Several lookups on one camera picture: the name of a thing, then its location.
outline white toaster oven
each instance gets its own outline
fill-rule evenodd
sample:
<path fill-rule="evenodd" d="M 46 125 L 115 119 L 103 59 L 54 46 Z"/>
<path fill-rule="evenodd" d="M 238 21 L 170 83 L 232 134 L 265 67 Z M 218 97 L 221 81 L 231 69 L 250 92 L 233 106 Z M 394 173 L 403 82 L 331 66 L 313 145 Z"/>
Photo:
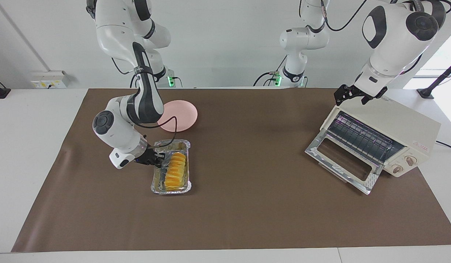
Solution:
<path fill-rule="evenodd" d="M 306 153 L 337 177 L 370 194 L 382 170 L 395 177 L 430 157 L 440 123 L 392 99 L 382 97 L 362 105 L 360 98 L 334 107 Z M 324 140 L 340 146 L 371 166 L 360 178 L 320 151 Z"/>

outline oven knob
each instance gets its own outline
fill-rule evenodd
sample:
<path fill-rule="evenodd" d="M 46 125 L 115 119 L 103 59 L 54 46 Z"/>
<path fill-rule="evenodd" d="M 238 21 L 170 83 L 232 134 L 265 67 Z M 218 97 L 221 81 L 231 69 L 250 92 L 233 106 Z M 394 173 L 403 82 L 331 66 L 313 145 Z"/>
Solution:
<path fill-rule="evenodd" d="M 394 174 L 401 173 L 402 171 L 404 171 L 404 168 L 402 168 L 402 166 L 393 165 L 393 173 Z"/>
<path fill-rule="evenodd" d="M 407 162 L 407 164 L 409 166 L 414 166 L 417 164 L 417 158 L 412 157 L 412 156 L 406 156 L 405 157 L 405 161 Z"/>

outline white wall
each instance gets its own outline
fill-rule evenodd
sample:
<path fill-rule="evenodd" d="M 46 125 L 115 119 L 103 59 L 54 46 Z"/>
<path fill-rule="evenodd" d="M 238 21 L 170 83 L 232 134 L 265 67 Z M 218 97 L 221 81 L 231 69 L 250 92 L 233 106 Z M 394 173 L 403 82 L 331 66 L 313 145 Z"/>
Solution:
<path fill-rule="evenodd" d="M 333 0 L 329 23 L 343 25 L 362 1 Z M 153 19 L 169 28 L 172 44 L 160 50 L 164 62 L 185 86 L 252 85 L 275 70 L 285 55 L 280 33 L 301 26 L 298 0 L 152 0 Z M 361 35 L 361 24 L 379 1 L 370 0 L 342 32 L 332 33 L 329 45 L 308 51 L 309 87 L 351 84 L 371 54 Z M 71 88 L 118 88 L 129 85 L 97 45 L 95 24 L 84 0 L 0 0 L 25 38 L 51 70 L 64 70 Z M 451 13 L 446 25 L 417 69 L 451 35 Z M 0 14 L 0 79 L 12 88 L 29 88 L 28 76 L 45 66 L 32 54 Z M 120 63 L 122 69 L 127 64 Z M 413 76 L 404 75 L 393 88 Z"/>

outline black stand base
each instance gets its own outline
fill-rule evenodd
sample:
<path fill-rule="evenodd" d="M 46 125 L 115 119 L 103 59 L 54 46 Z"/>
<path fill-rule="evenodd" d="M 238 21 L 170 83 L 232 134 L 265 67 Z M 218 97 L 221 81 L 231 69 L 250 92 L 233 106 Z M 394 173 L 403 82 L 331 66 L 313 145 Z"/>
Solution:
<path fill-rule="evenodd" d="M 422 97 L 422 98 L 424 98 L 424 99 L 434 99 L 435 97 L 433 97 L 433 95 L 425 95 L 425 94 L 423 94 L 423 89 L 418 89 L 417 90 L 417 92 L 418 92 L 418 94 Z"/>
<path fill-rule="evenodd" d="M 3 93 L 3 95 L 0 95 L 0 99 L 6 98 L 6 96 L 8 96 L 9 92 L 11 91 L 9 88 L 4 88 L 3 90 L 5 91 L 5 93 Z"/>

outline wire rack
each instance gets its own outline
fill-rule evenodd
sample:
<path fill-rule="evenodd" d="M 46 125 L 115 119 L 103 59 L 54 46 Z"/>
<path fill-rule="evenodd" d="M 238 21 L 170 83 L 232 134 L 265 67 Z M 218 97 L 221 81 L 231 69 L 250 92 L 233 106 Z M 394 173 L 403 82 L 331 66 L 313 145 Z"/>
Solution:
<path fill-rule="evenodd" d="M 329 133 L 374 164 L 384 163 L 390 156 L 393 141 L 347 113 L 339 112 L 329 127 Z"/>

